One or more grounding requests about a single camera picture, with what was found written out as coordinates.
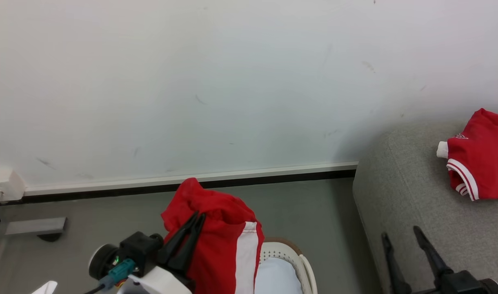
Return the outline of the red garment with logo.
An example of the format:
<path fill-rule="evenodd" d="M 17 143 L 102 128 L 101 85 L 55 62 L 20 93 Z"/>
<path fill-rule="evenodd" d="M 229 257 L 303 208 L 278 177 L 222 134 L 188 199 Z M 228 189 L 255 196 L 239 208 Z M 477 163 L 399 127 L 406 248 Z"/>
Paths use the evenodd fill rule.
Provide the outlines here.
<path fill-rule="evenodd" d="M 462 132 L 438 143 L 437 157 L 447 159 L 451 187 L 460 195 L 498 199 L 498 114 L 474 112 Z"/>

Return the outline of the white and black baseboard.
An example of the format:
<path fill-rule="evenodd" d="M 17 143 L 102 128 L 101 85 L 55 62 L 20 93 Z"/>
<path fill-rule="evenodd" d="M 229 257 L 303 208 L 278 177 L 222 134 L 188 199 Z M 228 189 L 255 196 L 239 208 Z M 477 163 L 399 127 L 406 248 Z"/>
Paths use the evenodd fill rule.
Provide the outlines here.
<path fill-rule="evenodd" d="M 173 192 L 188 178 L 197 179 L 206 189 L 352 178 L 355 175 L 357 167 L 358 162 L 351 161 L 188 176 L 168 176 L 88 184 L 28 187 L 25 189 L 22 199 L 0 200 L 0 206 Z"/>

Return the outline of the white cloth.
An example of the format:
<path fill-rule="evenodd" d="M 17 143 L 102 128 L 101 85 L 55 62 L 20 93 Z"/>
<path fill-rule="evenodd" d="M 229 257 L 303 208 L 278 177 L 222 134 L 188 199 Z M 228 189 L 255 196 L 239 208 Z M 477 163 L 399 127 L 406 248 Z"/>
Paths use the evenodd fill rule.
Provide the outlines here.
<path fill-rule="evenodd" d="M 303 294 L 295 269 L 289 262 L 269 258 L 259 264 L 254 294 Z"/>

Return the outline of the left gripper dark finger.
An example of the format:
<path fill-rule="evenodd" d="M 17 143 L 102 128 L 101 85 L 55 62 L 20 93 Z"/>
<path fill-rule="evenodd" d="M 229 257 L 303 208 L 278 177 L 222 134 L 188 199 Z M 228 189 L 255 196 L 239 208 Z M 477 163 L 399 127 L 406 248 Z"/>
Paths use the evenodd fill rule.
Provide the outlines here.
<path fill-rule="evenodd" d="M 199 239 L 199 212 L 193 215 L 164 242 L 156 262 L 158 266 L 190 266 Z"/>
<path fill-rule="evenodd" d="M 193 213 L 167 242 L 167 266 L 185 274 L 191 265 L 206 214 Z"/>

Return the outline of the grey fabric sofa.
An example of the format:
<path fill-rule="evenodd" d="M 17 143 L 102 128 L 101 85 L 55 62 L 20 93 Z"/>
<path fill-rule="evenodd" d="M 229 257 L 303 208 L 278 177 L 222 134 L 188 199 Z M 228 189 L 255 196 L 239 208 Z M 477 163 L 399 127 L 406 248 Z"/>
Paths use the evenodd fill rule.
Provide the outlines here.
<path fill-rule="evenodd" d="M 412 290 L 434 287 L 415 225 L 455 272 L 467 270 L 498 283 L 498 200 L 461 196 L 450 186 L 446 160 L 436 156 L 438 143 L 465 125 L 465 120 L 399 125 L 374 141 L 359 160 L 352 193 L 385 294 L 390 294 L 390 281 L 384 232 Z"/>

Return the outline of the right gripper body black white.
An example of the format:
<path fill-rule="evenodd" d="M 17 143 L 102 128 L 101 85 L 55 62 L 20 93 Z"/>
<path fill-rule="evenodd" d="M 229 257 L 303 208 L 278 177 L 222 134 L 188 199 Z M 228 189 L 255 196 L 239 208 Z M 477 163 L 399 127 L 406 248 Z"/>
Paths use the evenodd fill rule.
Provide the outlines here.
<path fill-rule="evenodd" d="M 423 290 L 412 294 L 498 294 L 498 283 L 493 279 L 478 280 L 464 270 L 441 277 L 436 289 Z"/>

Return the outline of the white wall socket box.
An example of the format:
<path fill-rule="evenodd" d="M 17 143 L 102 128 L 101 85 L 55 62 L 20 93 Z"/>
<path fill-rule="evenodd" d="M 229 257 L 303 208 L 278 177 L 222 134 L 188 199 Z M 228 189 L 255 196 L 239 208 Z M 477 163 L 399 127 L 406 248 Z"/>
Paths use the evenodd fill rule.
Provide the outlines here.
<path fill-rule="evenodd" d="M 24 196 L 26 184 L 12 169 L 0 169 L 0 202 L 18 201 Z"/>

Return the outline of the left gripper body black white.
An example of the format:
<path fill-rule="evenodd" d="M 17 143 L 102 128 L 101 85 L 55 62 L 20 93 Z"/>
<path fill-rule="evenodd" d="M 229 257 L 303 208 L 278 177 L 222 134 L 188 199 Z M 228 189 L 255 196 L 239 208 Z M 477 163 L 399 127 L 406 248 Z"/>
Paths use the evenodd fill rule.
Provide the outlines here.
<path fill-rule="evenodd" d="M 133 272 L 118 294 L 194 294 L 195 281 L 186 271 L 169 266 L 155 266 L 143 276 Z"/>

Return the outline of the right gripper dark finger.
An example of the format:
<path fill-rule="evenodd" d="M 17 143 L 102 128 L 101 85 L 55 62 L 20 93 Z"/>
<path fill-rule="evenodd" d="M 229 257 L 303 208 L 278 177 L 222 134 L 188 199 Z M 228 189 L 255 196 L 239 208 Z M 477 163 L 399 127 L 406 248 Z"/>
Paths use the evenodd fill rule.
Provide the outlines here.
<path fill-rule="evenodd" d="M 411 294 L 413 292 L 412 288 L 405 281 L 400 267 L 396 262 L 394 256 L 394 246 L 391 244 L 388 234 L 386 232 L 382 233 L 381 239 L 389 273 L 391 294 Z"/>
<path fill-rule="evenodd" d="M 454 271 L 447 266 L 422 229 L 419 226 L 413 226 L 413 231 L 419 247 L 424 251 L 427 261 L 430 264 L 434 276 L 434 283 L 440 283 L 444 275 L 454 274 Z"/>

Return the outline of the red garment wide white stripe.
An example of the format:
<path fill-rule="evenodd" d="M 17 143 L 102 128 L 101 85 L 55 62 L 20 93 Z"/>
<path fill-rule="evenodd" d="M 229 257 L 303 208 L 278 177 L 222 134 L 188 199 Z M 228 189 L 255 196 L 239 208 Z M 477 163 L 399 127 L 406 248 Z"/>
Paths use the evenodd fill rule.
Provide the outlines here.
<path fill-rule="evenodd" d="M 186 274 L 195 281 L 193 294 L 254 294 L 265 238 L 255 213 L 241 199 L 188 178 L 161 214 L 167 237 L 195 212 L 205 221 Z"/>

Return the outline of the white plastic laundry basket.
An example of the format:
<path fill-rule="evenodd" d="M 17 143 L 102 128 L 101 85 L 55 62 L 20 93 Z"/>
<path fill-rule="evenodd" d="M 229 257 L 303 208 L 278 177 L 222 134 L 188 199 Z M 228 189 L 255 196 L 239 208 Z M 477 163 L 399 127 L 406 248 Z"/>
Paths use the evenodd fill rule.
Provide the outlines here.
<path fill-rule="evenodd" d="M 262 244 L 259 265 L 271 258 L 287 262 L 294 269 L 296 279 L 301 285 L 301 294 L 318 294 L 312 266 L 299 246 L 284 238 L 267 238 Z"/>

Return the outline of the grey metal foot bracket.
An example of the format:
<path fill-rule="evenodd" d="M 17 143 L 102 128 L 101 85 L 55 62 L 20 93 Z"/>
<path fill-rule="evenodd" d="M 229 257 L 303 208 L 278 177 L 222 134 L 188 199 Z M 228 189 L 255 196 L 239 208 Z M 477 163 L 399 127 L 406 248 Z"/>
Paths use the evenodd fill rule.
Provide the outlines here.
<path fill-rule="evenodd" d="M 5 236 L 18 234 L 32 234 L 42 236 L 46 234 L 56 234 L 64 232 L 67 217 L 11 221 L 6 224 Z"/>

